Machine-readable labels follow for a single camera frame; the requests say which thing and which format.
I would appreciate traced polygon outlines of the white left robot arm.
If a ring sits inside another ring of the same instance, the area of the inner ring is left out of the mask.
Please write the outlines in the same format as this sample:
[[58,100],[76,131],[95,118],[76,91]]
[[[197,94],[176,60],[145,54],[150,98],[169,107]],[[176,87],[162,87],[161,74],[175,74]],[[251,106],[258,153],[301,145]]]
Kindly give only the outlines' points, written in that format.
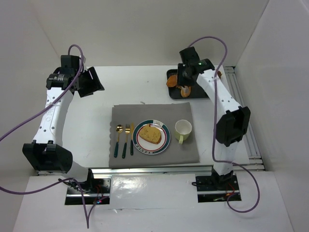
[[74,93],[87,97],[103,91],[94,67],[83,70],[81,56],[62,55],[61,66],[46,80],[45,113],[31,143],[24,144],[22,152],[38,172],[60,173],[76,179],[84,189],[94,186],[90,169],[74,162],[70,151],[63,148],[63,128]]

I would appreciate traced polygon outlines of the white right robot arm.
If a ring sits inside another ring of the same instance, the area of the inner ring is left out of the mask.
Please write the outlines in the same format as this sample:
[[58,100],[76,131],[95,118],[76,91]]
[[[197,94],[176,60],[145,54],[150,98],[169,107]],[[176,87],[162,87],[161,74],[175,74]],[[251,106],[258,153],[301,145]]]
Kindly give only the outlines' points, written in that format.
[[180,51],[180,57],[177,84],[200,86],[214,104],[214,165],[210,177],[202,184],[222,189],[232,180],[236,149],[247,132],[251,112],[231,96],[218,69],[209,59],[200,59],[194,47]]

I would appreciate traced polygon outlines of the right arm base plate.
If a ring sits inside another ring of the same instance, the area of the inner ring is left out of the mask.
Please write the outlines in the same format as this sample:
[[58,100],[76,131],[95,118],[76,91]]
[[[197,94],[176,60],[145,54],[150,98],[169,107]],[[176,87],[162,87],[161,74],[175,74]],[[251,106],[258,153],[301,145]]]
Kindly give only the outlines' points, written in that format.
[[215,185],[210,176],[196,176],[195,182],[191,183],[197,189],[198,203],[241,201],[241,194],[236,175],[223,184]]

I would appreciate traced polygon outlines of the metal tongs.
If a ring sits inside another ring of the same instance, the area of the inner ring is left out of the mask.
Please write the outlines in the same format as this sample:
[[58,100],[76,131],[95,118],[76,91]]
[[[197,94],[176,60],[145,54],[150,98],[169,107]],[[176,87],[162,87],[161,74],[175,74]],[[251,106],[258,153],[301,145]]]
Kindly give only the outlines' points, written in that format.
[[189,92],[189,87],[188,86],[184,86],[182,87],[183,92],[187,93]]

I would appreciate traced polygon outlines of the toast bread slice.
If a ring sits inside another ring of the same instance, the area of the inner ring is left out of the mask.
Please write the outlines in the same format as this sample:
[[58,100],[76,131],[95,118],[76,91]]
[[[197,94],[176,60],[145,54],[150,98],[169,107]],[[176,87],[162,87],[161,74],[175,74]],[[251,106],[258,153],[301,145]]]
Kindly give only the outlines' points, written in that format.
[[139,136],[143,140],[152,144],[159,144],[161,142],[160,130],[156,127],[152,127],[150,124],[147,124],[142,127],[142,129],[139,132]]

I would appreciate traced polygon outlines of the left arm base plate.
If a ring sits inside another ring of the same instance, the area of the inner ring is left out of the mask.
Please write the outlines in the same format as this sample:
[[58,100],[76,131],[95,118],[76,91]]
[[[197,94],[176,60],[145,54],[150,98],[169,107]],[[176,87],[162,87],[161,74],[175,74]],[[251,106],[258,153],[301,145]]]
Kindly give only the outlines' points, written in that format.
[[[94,186],[87,191],[83,191],[85,205],[92,205],[94,203],[98,205],[110,204],[110,189],[111,179],[101,178],[94,179]],[[82,196],[76,184],[75,186],[68,186],[65,205],[82,205]]]

